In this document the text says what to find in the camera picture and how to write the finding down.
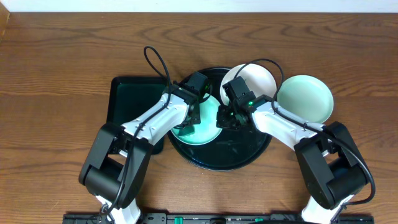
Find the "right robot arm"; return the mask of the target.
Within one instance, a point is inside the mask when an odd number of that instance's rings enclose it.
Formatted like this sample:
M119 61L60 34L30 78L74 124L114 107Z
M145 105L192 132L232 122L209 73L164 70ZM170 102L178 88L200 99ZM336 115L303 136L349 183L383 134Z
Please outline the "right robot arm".
M217 126L241 129L252 126L293 149L310 200L302 219L334 223L365 185L375 193L374 179L348 129L339 122L325 126L308 122L262 95L232 98L217 112Z

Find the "mint green plate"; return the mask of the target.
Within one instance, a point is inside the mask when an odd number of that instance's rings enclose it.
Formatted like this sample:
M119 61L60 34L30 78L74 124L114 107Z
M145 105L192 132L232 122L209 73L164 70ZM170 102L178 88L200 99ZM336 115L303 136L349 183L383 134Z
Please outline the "mint green plate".
M200 124L194 124L195 132L189 136L178 137L174 135L171 129L171 133L181 142L189 145L202 145L209 143L214 140L222 131L221 128L216 127L216 114L218 107L220 106L219 101L209 94L205 97L209 97L205 102L200 103Z
M332 114L331 90L310 75L296 75L283 82L277 102L287 111L314 123L324 123Z

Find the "green scrubbing sponge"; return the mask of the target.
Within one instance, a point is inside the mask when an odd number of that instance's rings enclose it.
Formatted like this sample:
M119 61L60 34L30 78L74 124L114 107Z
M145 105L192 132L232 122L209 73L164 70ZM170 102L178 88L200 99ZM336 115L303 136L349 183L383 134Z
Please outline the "green scrubbing sponge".
M172 129L174 135L178 137L189 136L195 132L194 125L180 124Z

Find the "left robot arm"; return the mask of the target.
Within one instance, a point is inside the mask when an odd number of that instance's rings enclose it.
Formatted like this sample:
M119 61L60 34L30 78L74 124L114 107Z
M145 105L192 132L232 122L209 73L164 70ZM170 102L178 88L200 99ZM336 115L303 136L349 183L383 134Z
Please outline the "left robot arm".
M143 184L155 144L199 107L207 88L170 85L157 103L134 120L104 124L80 171L79 182L102 207L110 223L136 223L141 211L136 197Z

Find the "white plate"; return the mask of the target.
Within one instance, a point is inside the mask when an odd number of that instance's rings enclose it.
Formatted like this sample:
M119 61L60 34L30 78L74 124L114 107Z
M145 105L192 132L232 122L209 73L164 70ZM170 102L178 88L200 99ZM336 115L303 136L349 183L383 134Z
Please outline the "white plate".
M229 98L222 86L231 81L243 66L244 64L233 67L221 81L220 97L226 106L229 104ZM261 95L274 96L277 90L275 79L270 71L260 65L249 64L238 73L238 76L243 78L248 88L254 92L256 97Z

